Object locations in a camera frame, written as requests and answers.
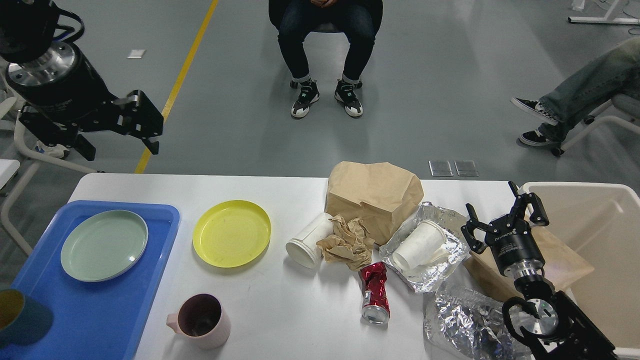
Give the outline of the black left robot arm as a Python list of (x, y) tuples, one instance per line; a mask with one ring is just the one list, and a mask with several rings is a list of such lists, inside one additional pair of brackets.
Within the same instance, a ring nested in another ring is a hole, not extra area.
[(124, 97), (109, 91), (75, 43), (85, 30), (77, 14), (52, 0), (3, 0), (0, 10), (3, 75), (32, 107), (19, 121), (39, 141), (93, 161), (96, 148), (83, 134), (109, 131), (140, 139), (158, 154), (162, 113), (141, 89)]

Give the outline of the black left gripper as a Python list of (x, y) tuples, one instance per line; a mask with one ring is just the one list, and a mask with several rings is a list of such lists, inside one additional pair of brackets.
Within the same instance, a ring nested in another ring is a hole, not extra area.
[(123, 98), (110, 93), (102, 77), (76, 44), (54, 42), (29, 63), (10, 63), (7, 84), (36, 112), (22, 112), (18, 121), (48, 146), (73, 148), (94, 161), (96, 148), (79, 132), (112, 130), (140, 139), (158, 155), (164, 116), (141, 89)]

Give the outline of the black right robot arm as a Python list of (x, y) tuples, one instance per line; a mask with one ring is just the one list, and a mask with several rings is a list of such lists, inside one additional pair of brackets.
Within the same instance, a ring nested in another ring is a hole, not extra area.
[(550, 224), (541, 198), (520, 192), (512, 181), (509, 187), (515, 200), (508, 213), (484, 223), (467, 203), (461, 227), (470, 250), (480, 255), (489, 249), (499, 274), (519, 292), (503, 302), (505, 327), (537, 360), (616, 360), (614, 344), (546, 279), (546, 260), (531, 229)]

